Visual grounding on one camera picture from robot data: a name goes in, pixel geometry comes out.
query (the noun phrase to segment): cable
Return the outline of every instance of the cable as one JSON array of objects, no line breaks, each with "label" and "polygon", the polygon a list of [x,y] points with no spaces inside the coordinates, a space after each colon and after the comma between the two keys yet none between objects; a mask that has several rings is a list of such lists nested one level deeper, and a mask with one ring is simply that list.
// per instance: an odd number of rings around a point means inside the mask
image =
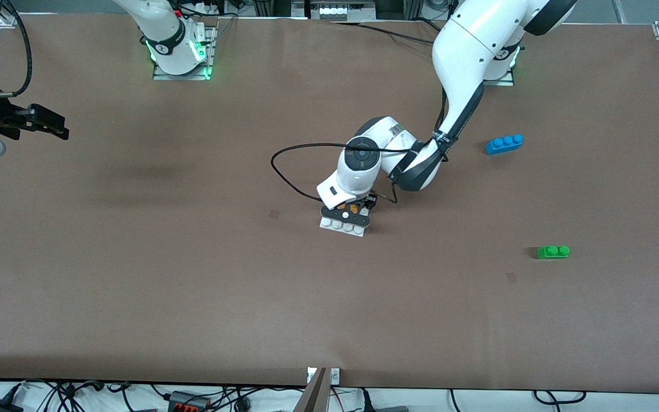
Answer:
[{"label": "cable", "polygon": [[449,11],[447,11],[447,8],[445,7],[445,8],[444,8],[444,11],[442,11],[442,13],[441,13],[440,15],[433,16],[433,17],[430,18],[429,20],[432,20],[432,21],[434,21],[434,20],[439,20],[440,18],[442,18],[442,16],[447,15],[447,13],[449,13]]},{"label": "cable", "polygon": [[449,2],[449,14],[447,15],[447,20],[452,18],[452,14],[457,10],[457,7],[459,7],[459,0],[451,0]]},{"label": "cable", "polygon": [[383,195],[382,193],[376,192],[373,189],[371,189],[371,193],[373,193],[374,195],[380,196],[383,199],[386,199],[387,201],[390,201],[393,204],[398,204],[398,195],[395,194],[395,183],[393,183],[393,182],[390,183],[390,190],[393,192],[393,199],[389,198],[386,195]]},{"label": "cable", "polygon": [[365,388],[360,388],[360,390],[363,391],[363,399],[366,402],[363,412],[375,412],[373,401],[371,401],[371,394],[369,394]]},{"label": "cable", "polygon": [[345,144],[345,143],[306,143],[306,144],[296,144],[295,146],[289,146],[288,148],[283,148],[280,151],[275,152],[274,156],[271,156],[271,167],[274,169],[274,172],[276,172],[276,174],[279,175],[279,177],[281,177],[281,179],[283,179],[283,181],[286,182],[287,185],[291,186],[291,188],[293,188],[293,190],[295,190],[296,193],[316,201],[322,201],[322,199],[320,199],[317,196],[312,196],[309,195],[308,193],[304,193],[303,191],[301,191],[300,188],[296,187],[295,185],[293,185],[293,183],[289,182],[288,179],[284,177],[284,175],[281,172],[279,172],[279,169],[274,164],[274,160],[277,158],[277,156],[279,156],[283,152],[288,152],[290,150],[296,150],[296,149],[304,149],[304,148],[346,148],[353,150],[365,150],[368,152],[390,152],[390,153],[407,153],[411,151],[411,149],[395,150],[395,149],[361,148],[360,146],[350,146],[349,144]]},{"label": "cable", "polygon": [[236,19],[238,19],[238,15],[235,15],[235,16],[231,17],[230,20],[228,20],[228,23],[225,24],[225,27],[223,27],[222,29],[220,29],[220,31],[217,32],[217,36],[215,36],[215,39],[216,40],[219,39],[220,35],[222,35],[223,32],[226,31],[228,29],[228,27],[231,26],[231,23],[233,23],[233,20],[236,20]]},{"label": "cable", "polygon": [[444,86],[442,86],[442,110],[439,111],[439,117],[436,118],[436,125],[434,125],[435,129],[438,129],[439,126],[442,125],[442,122],[444,122],[444,114],[447,109],[447,92],[444,90]]},{"label": "cable", "polygon": [[582,391],[580,397],[576,399],[571,399],[571,401],[559,401],[559,399],[556,399],[553,392],[549,390],[544,390],[543,392],[546,392],[546,394],[551,397],[550,401],[544,401],[543,399],[540,399],[538,397],[538,392],[539,392],[538,390],[533,391],[533,397],[535,398],[535,400],[544,405],[555,406],[556,412],[561,412],[561,405],[573,405],[575,403],[579,403],[584,399],[586,399],[586,391]]},{"label": "cable", "polygon": [[332,393],[335,394],[335,399],[337,399],[337,404],[340,405],[340,411],[345,412],[345,407],[343,407],[342,401],[340,401],[340,395],[337,394],[337,390],[335,388],[332,388]]},{"label": "cable", "polygon": [[152,387],[152,390],[154,390],[155,392],[157,392],[157,395],[161,396],[162,398],[165,397],[165,396],[167,396],[167,394],[163,394],[162,392],[157,391],[157,387],[154,386],[154,383],[150,383],[149,386],[151,386],[151,387]]},{"label": "cable", "polygon": [[8,391],[5,397],[2,398],[0,405],[5,407],[5,409],[9,409],[11,403],[14,402],[14,396],[17,394],[17,389],[19,389],[20,386],[22,386],[22,384],[17,383],[15,386],[11,387],[10,391]]},{"label": "cable", "polygon": [[439,27],[439,26],[437,26],[436,24],[434,24],[434,22],[431,21],[431,20],[429,20],[428,18],[424,18],[424,17],[414,17],[414,18],[411,18],[411,21],[423,21],[424,23],[426,23],[426,24],[428,24],[429,26],[431,26],[434,30],[436,30],[436,31],[442,31],[442,28],[441,28],[441,27]]},{"label": "cable", "polygon": [[124,403],[126,404],[126,409],[128,409],[129,412],[135,412],[134,408],[131,407],[131,404],[129,403],[129,398],[126,397],[126,389],[121,391],[121,395],[123,395],[123,397],[124,397]]},{"label": "cable", "polygon": [[17,13],[17,10],[14,8],[14,6],[11,5],[10,0],[3,0],[3,2],[7,6],[7,9],[10,11],[11,15],[14,16],[15,20],[17,21],[17,25],[19,26],[19,31],[22,33],[22,40],[24,40],[24,51],[27,57],[27,76],[24,78],[24,84],[22,84],[22,86],[16,92],[0,92],[0,99],[20,96],[20,94],[26,91],[27,86],[29,86],[29,82],[32,80],[32,50],[29,47],[29,37],[27,36],[27,30],[24,28],[22,18],[19,16],[19,13]]},{"label": "cable", "polygon": [[366,26],[364,24],[356,24],[355,26],[356,27],[363,27],[365,29],[371,29],[371,30],[374,30],[374,31],[379,31],[381,33],[390,34],[392,36],[403,37],[404,39],[414,40],[416,42],[421,42],[421,43],[426,43],[426,44],[431,44],[431,45],[434,44],[434,42],[432,42],[431,40],[419,39],[419,37],[413,37],[413,36],[408,36],[408,35],[405,35],[405,34],[395,33],[394,31],[389,31],[389,30],[386,30],[386,29],[380,29],[379,27]]},{"label": "cable", "polygon": [[[118,385],[118,389],[113,389],[113,385]],[[131,404],[129,403],[129,399],[126,397],[126,389],[131,386],[131,383],[128,381],[123,381],[122,383],[112,383],[108,385],[108,391],[112,394],[121,392],[121,396],[124,397],[124,404],[126,404],[126,409],[129,410],[129,412],[135,412],[135,410],[131,407]]]},{"label": "cable", "polygon": [[449,393],[452,394],[452,404],[454,405],[454,410],[456,410],[456,412],[462,412],[459,409],[459,405],[457,405],[457,398],[454,396],[454,389],[449,389]]},{"label": "cable", "polygon": [[50,389],[50,391],[47,392],[47,395],[45,395],[45,397],[42,399],[42,402],[39,403],[39,406],[37,407],[37,409],[34,410],[34,412],[39,412],[41,407],[44,406],[45,401],[47,401],[48,398],[52,399],[52,397],[55,396],[55,391],[56,390],[57,389],[55,389],[54,387],[52,389]]}]

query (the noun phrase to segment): table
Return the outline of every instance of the table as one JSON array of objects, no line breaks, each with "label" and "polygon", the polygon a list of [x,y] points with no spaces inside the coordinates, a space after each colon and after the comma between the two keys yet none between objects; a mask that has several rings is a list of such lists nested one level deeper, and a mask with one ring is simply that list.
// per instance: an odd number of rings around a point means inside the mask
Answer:
[{"label": "table", "polygon": [[[659,41],[649,26],[526,37],[436,180],[364,238],[270,169],[393,115],[426,139],[428,45],[238,20],[212,80],[152,81],[123,15],[30,15],[15,101],[65,115],[0,158],[0,377],[659,392]],[[422,23],[384,27],[432,38]],[[0,33],[0,86],[24,73]],[[510,133],[523,148],[484,154]],[[337,149],[277,163],[311,190]],[[380,191],[388,185],[379,180]],[[534,258],[566,244],[567,260]]]}]

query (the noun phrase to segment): wire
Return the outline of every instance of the wire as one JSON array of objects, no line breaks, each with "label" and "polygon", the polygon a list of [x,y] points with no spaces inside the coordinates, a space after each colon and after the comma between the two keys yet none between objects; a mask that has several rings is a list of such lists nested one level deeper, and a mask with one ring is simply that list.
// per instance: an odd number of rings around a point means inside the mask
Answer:
[{"label": "wire", "polygon": [[408,36],[408,35],[405,35],[405,34],[395,33],[394,31],[389,31],[389,30],[386,30],[386,29],[380,29],[379,27],[366,26],[364,24],[356,24],[355,26],[356,27],[363,27],[365,29],[371,29],[371,30],[374,30],[374,31],[379,31],[381,33],[390,34],[392,36],[403,37],[404,39],[414,40],[416,42],[421,42],[421,43],[426,43],[426,44],[431,44],[431,45],[434,44],[434,42],[432,42],[431,40],[419,39],[419,37],[413,37],[413,36]]},{"label": "wire", "polygon": [[11,5],[10,0],[3,0],[3,2],[7,6],[7,9],[10,11],[11,15],[14,16],[15,20],[17,21],[17,25],[19,26],[19,31],[22,33],[22,40],[24,40],[24,51],[27,57],[27,76],[24,78],[24,84],[22,84],[22,86],[16,92],[0,92],[0,99],[20,96],[20,94],[26,91],[27,86],[29,86],[29,82],[32,80],[32,49],[29,47],[29,37],[27,36],[27,30],[24,28],[22,18],[19,16],[19,13],[17,13],[17,10],[14,8],[14,6]]},{"label": "wire", "polygon": [[342,401],[340,401],[340,395],[337,394],[337,390],[335,388],[332,388],[332,393],[335,394],[335,399],[337,399],[337,404],[340,405],[340,411],[345,412],[345,407],[343,407]]},{"label": "wire", "polygon": [[45,395],[45,397],[42,399],[42,402],[39,403],[39,406],[37,407],[37,409],[34,410],[34,412],[39,412],[39,409],[41,409],[41,407],[44,406],[45,401],[47,401],[48,398],[52,399],[55,396],[55,391],[57,391],[57,389],[55,389],[54,387],[50,389],[50,391],[47,392],[47,395]]},{"label": "wire", "polygon": [[447,11],[447,8],[445,7],[445,8],[444,8],[444,11],[442,11],[442,13],[441,13],[440,15],[433,16],[433,17],[430,18],[429,20],[432,20],[432,21],[433,21],[433,20],[439,20],[440,18],[442,18],[442,16],[447,15],[447,13],[449,13],[449,11]]},{"label": "wire", "polygon": [[452,18],[452,14],[457,10],[457,7],[459,7],[459,0],[451,0],[449,2],[449,14],[447,15],[447,20]]},{"label": "wire", "polygon": [[579,403],[586,399],[586,391],[581,392],[581,396],[576,398],[576,399],[571,399],[571,401],[559,401],[559,399],[556,399],[554,396],[553,392],[549,390],[544,390],[543,392],[546,392],[546,394],[551,397],[550,401],[544,401],[543,399],[540,399],[538,397],[538,392],[539,391],[533,391],[533,397],[535,398],[536,401],[544,404],[544,405],[549,405],[549,406],[555,406],[556,407],[556,412],[561,412],[561,405],[573,405],[575,403]]},{"label": "wire", "polygon": [[345,143],[306,143],[306,144],[296,144],[295,146],[289,146],[288,148],[283,148],[278,152],[274,153],[274,156],[271,156],[271,167],[274,169],[274,172],[276,172],[281,179],[286,182],[287,185],[291,186],[293,190],[296,191],[299,195],[302,195],[304,197],[308,197],[309,199],[313,199],[316,201],[322,201],[317,196],[312,196],[309,195],[308,193],[305,193],[304,191],[301,191],[300,188],[296,187],[293,185],[292,182],[289,182],[289,180],[283,175],[283,173],[279,172],[279,169],[276,167],[274,164],[274,160],[282,154],[283,152],[288,152],[290,150],[296,150],[296,149],[304,149],[304,148],[346,148],[346,149],[353,149],[353,150],[364,150],[367,152],[391,152],[391,153],[407,153],[410,152],[411,149],[401,149],[401,150],[396,150],[396,149],[376,149],[376,148],[361,148],[360,146],[351,146],[349,144]]},{"label": "wire", "polygon": [[426,24],[428,24],[429,26],[431,26],[434,30],[436,30],[436,31],[442,31],[442,28],[441,28],[441,27],[439,27],[439,26],[437,26],[436,24],[434,24],[434,22],[431,21],[431,20],[429,20],[428,18],[424,18],[424,17],[414,17],[414,18],[411,18],[411,21],[423,21],[424,23],[426,23]]},{"label": "wire", "polygon": [[123,397],[124,397],[124,403],[126,404],[126,409],[128,409],[129,412],[135,412],[134,408],[131,407],[131,404],[129,403],[129,398],[126,397],[126,389],[121,391],[121,395],[123,395]]},{"label": "wire", "polygon": [[395,183],[393,183],[393,182],[390,183],[390,190],[393,192],[393,199],[389,198],[388,196],[383,195],[382,193],[379,193],[375,190],[371,190],[371,193],[373,193],[374,195],[380,196],[383,199],[386,199],[387,201],[390,201],[393,204],[398,204],[398,195],[395,194]]},{"label": "wire", "polygon": [[228,20],[228,23],[225,24],[225,27],[223,27],[222,29],[220,29],[220,31],[217,32],[217,36],[215,36],[215,39],[216,40],[219,39],[220,35],[222,35],[223,32],[226,31],[228,29],[228,27],[231,26],[231,23],[233,23],[233,20],[236,20],[236,19],[238,19],[238,15],[235,15],[235,16],[231,17],[230,20]]},{"label": "wire", "polygon": [[457,398],[454,396],[454,389],[449,389],[449,393],[452,395],[452,404],[454,405],[454,410],[456,410],[456,412],[462,412],[459,409],[459,405],[457,405]]},{"label": "wire", "polygon": [[434,125],[434,128],[439,128],[439,126],[442,125],[442,122],[444,122],[444,114],[447,109],[447,92],[444,90],[444,86],[442,86],[442,110],[439,111],[439,117],[436,118],[436,125]]},{"label": "wire", "polygon": [[371,394],[369,394],[365,388],[360,388],[360,390],[363,391],[363,399],[366,403],[366,405],[364,405],[363,412],[376,412],[375,408],[373,407],[373,401],[371,401]]},{"label": "wire", "polygon": [[154,386],[154,383],[150,383],[149,386],[152,387],[152,390],[154,390],[155,392],[157,392],[157,395],[159,395],[159,396],[161,396],[161,397],[165,397],[165,396],[167,396],[167,394],[163,394],[163,393],[157,391],[157,387]]}]

